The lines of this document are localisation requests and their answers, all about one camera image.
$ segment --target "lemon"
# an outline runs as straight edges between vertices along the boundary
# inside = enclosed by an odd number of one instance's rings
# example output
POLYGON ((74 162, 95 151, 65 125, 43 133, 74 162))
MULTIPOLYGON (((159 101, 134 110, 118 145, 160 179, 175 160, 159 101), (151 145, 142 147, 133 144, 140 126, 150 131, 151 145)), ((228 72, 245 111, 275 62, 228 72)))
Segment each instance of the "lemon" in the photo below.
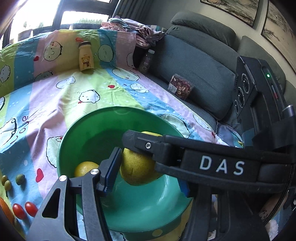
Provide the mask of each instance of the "lemon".
MULTIPOLYGON (((143 133, 153 136, 162 136, 148 131, 143 131, 143 133)), ((152 160, 152 157, 135 153, 124 148, 120 174, 122 178, 132 186, 148 184, 163 175, 154 170, 154 165, 155 161, 152 160)))
POLYGON ((98 168, 99 165, 97 163, 94 163, 92 161, 84 161, 81 162, 74 171, 74 177, 82 177, 86 173, 88 173, 90 170, 94 168, 98 168))

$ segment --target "pile of clothes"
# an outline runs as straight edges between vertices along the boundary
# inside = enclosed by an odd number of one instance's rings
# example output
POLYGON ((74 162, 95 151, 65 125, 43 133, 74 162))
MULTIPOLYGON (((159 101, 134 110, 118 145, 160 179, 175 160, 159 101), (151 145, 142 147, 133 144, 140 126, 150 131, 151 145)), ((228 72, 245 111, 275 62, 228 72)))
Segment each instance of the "pile of clothes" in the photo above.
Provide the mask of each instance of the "pile of clothes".
POLYGON ((100 29, 136 33, 137 46, 142 48, 155 46, 156 42, 165 35, 165 32, 156 31, 128 18, 121 19, 119 16, 110 18, 108 22, 102 22, 102 27, 100 29))

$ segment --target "green bowl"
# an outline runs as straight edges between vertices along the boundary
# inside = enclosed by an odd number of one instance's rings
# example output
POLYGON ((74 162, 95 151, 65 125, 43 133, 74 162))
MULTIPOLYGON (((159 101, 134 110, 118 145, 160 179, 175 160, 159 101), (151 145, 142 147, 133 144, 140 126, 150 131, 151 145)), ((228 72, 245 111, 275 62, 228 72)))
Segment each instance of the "green bowl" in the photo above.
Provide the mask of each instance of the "green bowl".
MULTIPOLYGON (((58 152, 58 175, 74 177, 76 166, 84 161, 100 164, 114 147, 123 148, 121 138, 127 130, 182 136, 170 123, 141 109, 99 109, 67 130, 58 152)), ((177 179, 167 175, 147 185, 131 186, 118 174, 112 193, 101 198, 109 229, 123 233, 129 241, 154 239, 175 229, 190 200, 180 191, 177 179)), ((82 214, 81 207, 78 195, 77 210, 82 214)))

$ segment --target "silver bolt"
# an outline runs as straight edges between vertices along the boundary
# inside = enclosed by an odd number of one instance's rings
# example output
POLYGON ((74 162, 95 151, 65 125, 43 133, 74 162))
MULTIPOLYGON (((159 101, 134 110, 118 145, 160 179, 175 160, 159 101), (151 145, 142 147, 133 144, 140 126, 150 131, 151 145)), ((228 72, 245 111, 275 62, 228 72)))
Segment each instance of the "silver bolt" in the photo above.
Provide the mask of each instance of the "silver bolt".
POLYGON ((149 150, 151 148, 151 143, 150 142, 147 142, 146 145, 145 145, 145 147, 146 147, 147 150, 149 150))
POLYGON ((96 174, 98 174, 98 173, 99 173, 99 170, 96 169, 96 168, 91 170, 91 174, 92 174, 92 175, 96 175, 96 174))
POLYGON ((59 180, 60 180, 61 182, 63 182, 63 181, 65 181, 65 180, 67 180, 67 176, 65 176, 65 175, 61 175, 61 176, 59 177, 59 180))

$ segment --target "yellow bottle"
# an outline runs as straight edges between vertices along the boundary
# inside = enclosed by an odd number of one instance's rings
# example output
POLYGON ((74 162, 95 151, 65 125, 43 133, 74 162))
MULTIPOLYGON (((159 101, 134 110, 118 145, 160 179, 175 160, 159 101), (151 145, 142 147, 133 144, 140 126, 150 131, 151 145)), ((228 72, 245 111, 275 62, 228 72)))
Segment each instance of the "yellow bottle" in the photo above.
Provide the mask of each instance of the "yellow bottle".
POLYGON ((85 41, 79 44, 79 68, 80 71, 94 68, 91 42, 85 41))

